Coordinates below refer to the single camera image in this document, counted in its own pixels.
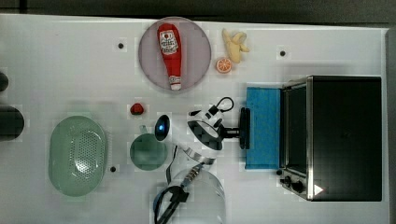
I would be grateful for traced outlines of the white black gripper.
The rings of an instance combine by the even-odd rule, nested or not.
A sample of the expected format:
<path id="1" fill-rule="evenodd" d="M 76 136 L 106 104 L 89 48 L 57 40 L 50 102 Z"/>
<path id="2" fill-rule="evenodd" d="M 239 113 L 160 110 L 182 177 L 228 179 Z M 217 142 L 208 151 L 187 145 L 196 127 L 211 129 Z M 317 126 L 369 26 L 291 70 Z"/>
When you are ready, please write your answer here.
<path id="1" fill-rule="evenodd" d="M 211 105 L 207 110 L 196 110 L 189 113 L 188 127 L 194 136 L 206 147 L 213 150 L 222 150 L 222 138 L 239 138 L 239 128 L 221 129 L 219 127 L 223 121 L 223 112 L 216 106 Z"/>

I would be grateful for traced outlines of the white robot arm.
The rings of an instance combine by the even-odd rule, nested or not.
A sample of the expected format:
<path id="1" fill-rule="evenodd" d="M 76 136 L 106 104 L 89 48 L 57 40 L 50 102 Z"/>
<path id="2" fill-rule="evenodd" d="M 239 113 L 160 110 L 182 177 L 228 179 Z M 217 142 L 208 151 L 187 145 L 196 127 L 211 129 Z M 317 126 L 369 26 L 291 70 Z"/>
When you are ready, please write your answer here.
<path id="1" fill-rule="evenodd" d="M 223 224 L 224 189 L 210 172 L 226 139 L 236 138 L 249 147 L 250 111 L 240 110 L 236 127 L 223 125 L 226 110 L 219 105 L 182 116 L 161 115 L 154 135 L 174 147 L 165 176 L 167 187 L 153 203 L 155 224 Z"/>

